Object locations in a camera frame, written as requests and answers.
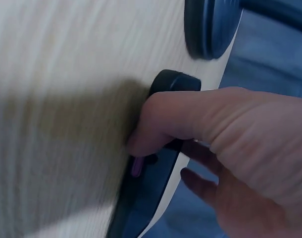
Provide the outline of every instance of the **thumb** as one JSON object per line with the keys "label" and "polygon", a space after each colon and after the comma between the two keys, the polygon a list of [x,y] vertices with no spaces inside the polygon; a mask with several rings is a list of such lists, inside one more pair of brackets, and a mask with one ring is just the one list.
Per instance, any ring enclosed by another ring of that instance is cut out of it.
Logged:
{"label": "thumb", "polygon": [[211,143],[249,93],[242,88],[225,88],[153,94],[143,105],[128,151],[133,156],[146,156],[175,138]]}

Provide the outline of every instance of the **light wood panel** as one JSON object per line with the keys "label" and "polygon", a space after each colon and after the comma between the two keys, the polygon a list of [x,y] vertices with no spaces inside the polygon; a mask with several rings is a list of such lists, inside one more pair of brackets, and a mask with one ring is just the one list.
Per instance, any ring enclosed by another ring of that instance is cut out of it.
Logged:
{"label": "light wood panel", "polygon": [[126,137],[164,68],[193,61],[183,0],[0,0],[0,238],[103,238]]}

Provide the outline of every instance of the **finger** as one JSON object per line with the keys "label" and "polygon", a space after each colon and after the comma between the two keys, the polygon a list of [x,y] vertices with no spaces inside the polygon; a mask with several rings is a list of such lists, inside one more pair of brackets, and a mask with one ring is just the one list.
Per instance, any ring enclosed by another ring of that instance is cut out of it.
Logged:
{"label": "finger", "polygon": [[209,206],[215,207],[217,185],[214,182],[203,179],[187,168],[182,169],[181,177],[189,190],[195,193]]}
{"label": "finger", "polygon": [[227,118],[235,118],[244,103],[245,89],[226,88],[203,92],[160,92],[143,105],[135,132],[128,141],[129,153],[146,156],[179,138],[198,139],[211,144],[227,126]]}
{"label": "finger", "polygon": [[204,165],[217,176],[219,176],[223,169],[223,165],[218,161],[216,155],[212,153],[209,148],[195,141],[185,141],[182,147],[182,153],[190,159]]}

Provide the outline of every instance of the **purple latch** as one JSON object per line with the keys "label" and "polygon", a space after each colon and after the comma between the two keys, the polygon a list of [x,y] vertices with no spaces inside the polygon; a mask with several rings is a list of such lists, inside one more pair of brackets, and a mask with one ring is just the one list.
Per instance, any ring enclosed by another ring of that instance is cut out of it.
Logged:
{"label": "purple latch", "polygon": [[140,176],[144,162],[145,162],[144,157],[135,157],[135,160],[131,168],[132,177],[137,178]]}

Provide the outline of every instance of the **hand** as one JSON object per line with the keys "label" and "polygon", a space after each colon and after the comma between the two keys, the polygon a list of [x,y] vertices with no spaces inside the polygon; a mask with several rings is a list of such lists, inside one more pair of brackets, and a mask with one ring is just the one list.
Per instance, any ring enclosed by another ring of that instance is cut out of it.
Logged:
{"label": "hand", "polygon": [[241,88],[154,94],[129,152],[152,154],[174,138],[211,145],[187,142],[183,152],[219,185],[187,169],[182,179],[230,237],[302,237],[302,99]]}

